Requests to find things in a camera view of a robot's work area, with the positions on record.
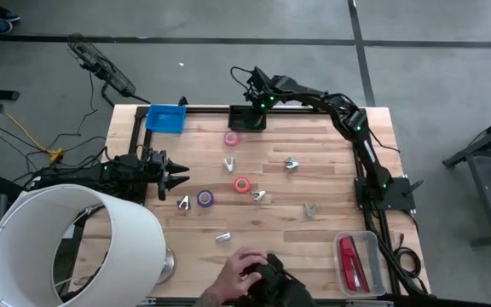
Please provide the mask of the blue plastic bin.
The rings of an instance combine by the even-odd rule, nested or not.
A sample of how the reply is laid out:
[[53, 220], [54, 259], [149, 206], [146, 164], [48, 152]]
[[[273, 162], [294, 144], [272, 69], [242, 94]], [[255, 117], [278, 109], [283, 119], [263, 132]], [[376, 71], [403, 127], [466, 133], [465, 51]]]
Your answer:
[[145, 127], [151, 132], [181, 134], [184, 131], [186, 108], [177, 105], [151, 105]]

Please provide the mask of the black aluminium table frame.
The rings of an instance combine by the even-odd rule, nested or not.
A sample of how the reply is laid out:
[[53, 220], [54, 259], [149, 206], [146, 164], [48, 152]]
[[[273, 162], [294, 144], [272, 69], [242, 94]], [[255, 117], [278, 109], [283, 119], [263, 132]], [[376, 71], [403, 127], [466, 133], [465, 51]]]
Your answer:
[[[332, 127], [322, 113], [305, 107], [281, 107], [269, 115], [263, 133], [243, 133], [240, 143], [226, 146], [227, 106], [190, 106], [181, 135], [147, 131], [147, 109], [138, 107], [130, 141], [166, 150], [189, 167], [189, 179], [159, 200], [157, 188], [147, 186], [144, 205], [160, 219], [167, 242], [177, 257], [176, 273], [157, 286], [144, 307], [185, 307], [209, 283], [225, 255], [240, 244], [255, 244], [277, 255], [289, 272], [304, 283], [320, 306], [356, 306], [357, 298], [344, 295], [332, 258], [338, 232], [369, 230], [378, 239], [386, 294], [368, 298], [370, 304], [424, 303], [429, 284], [424, 277], [407, 276], [393, 250], [399, 237], [414, 250], [419, 237], [408, 211], [367, 210], [357, 206], [354, 180], [364, 177], [358, 153]], [[367, 109], [371, 129], [381, 138], [378, 157], [394, 177], [405, 177], [400, 155], [394, 151], [395, 133], [385, 107]], [[234, 171], [224, 159], [235, 157]], [[297, 158], [300, 166], [287, 170], [285, 159]], [[234, 179], [247, 177], [251, 190], [237, 193]], [[197, 194], [210, 190], [214, 204], [202, 207]], [[252, 191], [264, 190], [255, 202]], [[190, 209], [177, 202], [189, 196]], [[304, 205], [316, 203], [313, 219]], [[216, 243], [229, 232], [232, 239]]]

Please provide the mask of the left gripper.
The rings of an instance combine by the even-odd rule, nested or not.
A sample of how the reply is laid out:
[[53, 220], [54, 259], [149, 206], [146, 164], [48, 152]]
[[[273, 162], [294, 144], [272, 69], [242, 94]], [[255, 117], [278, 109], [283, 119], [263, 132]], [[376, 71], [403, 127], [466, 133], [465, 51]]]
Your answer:
[[171, 159], [167, 159], [166, 163], [151, 161], [147, 163], [144, 172], [144, 181], [146, 183], [157, 184], [157, 196], [159, 200], [166, 200], [166, 189], [172, 190], [174, 187], [186, 182], [189, 176], [173, 176], [171, 174], [182, 173], [189, 171], [185, 165], [179, 165]]

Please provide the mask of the clear plastic container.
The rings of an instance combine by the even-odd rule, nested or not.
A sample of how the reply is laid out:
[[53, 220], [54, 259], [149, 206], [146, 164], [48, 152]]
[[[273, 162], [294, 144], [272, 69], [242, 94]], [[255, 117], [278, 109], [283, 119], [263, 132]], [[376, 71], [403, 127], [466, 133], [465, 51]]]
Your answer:
[[[370, 287], [369, 293], [352, 292], [344, 285], [344, 270], [341, 264], [341, 255], [339, 251], [339, 241], [345, 236], [352, 236], [355, 240], [355, 245], [361, 258], [361, 263]], [[335, 271], [337, 280], [344, 295], [349, 298], [374, 298], [386, 294], [384, 285], [383, 269], [380, 262], [378, 251], [378, 239], [371, 231], [352, 231], [338, 232], [332, 243], [332, 254], [334, 259]]]

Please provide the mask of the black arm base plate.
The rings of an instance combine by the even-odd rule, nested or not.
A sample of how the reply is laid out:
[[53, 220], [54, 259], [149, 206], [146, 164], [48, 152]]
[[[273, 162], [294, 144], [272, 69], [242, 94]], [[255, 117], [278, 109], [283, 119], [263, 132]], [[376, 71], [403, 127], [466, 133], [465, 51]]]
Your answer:
[[366, 178], [357, 177], [354, 180], [357, 206], [363, 211], [396, 210], [415, 213], [416, 205], [413, 198], [413, 191], [423, 182], [423, 180], [420, 180], [411, 184], [407, 177], [394, 177], [393, 183], [390, 185], [384, 198], [375, 200], [369, 194]]
[[117, 185], [95, 185], [91, 187], [95, 191], [111, 195], [122, 200], [128, 200], [140, 205], [144, 205], [146, 194], [147, 194], [147, 184], [146, 183], [125, 183]]

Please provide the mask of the white lamp shade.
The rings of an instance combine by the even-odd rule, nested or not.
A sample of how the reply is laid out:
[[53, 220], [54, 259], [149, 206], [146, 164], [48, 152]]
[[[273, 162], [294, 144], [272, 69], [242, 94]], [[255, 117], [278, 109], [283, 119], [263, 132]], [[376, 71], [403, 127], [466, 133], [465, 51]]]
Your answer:
[[[55, 254], [75, 218], [94, 205], [109, 215], [107, 257], [93, 281], [63, 302]], [[165, 252], [158, 219], [136, 203], [73, 184], [24, 192], [0, 221], [0, 307], [136, 307], [157, 284]]]

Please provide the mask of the orange red tape roll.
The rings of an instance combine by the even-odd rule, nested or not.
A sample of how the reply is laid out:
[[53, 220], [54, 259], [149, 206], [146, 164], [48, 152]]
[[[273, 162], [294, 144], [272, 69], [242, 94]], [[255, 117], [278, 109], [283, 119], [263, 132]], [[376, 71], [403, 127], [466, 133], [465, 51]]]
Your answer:
[[234, 190], [240, 194], [247, 193], [251, 190], [251, 182], [247, 177], [236, 177], [233, 185]]

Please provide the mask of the person's forearm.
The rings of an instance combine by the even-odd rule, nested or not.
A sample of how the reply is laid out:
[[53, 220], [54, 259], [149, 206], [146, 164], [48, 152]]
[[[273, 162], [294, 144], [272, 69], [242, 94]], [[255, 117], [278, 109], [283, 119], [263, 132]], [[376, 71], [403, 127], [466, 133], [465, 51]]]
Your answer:
[[221, 288], [208, 287], [192, 305], [192, 307], [222, 307], [228, 295]]

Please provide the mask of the black plastic bin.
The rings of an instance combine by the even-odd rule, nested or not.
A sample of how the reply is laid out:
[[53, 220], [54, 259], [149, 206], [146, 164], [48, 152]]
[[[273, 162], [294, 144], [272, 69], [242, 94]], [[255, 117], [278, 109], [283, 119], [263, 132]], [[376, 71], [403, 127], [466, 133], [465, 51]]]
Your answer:
[[231, 105], [228, 112], [228, 128], [236, 132], [260, 133], [266, 129], [266, 113], [253, 107]]

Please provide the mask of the person's hand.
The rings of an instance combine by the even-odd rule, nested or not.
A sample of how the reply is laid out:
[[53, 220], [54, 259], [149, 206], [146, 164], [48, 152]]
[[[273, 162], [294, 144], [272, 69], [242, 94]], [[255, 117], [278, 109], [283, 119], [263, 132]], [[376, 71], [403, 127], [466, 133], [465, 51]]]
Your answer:
[[253, 264], [266, 265], [267, 257], [266, 252], [252, 247], [241, 247], [227, 259], [211, 286], [211, 292], [221, 303], [247, 293], [253, 284], [262, 279], [262, 276], [257, 272], [243, 275], [244, 270]]

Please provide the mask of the red stapler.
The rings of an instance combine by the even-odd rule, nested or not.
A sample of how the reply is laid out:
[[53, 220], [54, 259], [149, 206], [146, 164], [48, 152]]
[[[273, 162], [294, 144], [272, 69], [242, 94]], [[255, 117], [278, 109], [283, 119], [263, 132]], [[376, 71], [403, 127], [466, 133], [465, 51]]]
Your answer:
[[352, 292], [369, 293], [370, 287], [359, 257], [355, 240], [348, 235], [339, 241], [342, 269], [344, 270], [344, 285]]

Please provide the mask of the metal lamp base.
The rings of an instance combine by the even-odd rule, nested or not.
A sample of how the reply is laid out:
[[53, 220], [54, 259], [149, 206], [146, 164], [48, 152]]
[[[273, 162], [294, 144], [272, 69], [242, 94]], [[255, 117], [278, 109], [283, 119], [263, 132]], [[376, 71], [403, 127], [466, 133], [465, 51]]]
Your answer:
[[174, 275], [175, 271], [176, 256], [175, 253], [169, 247], [167, 247], [165, 251], [164, 266], [160, 272], [157, 284], [159, 285], [166, 283]]

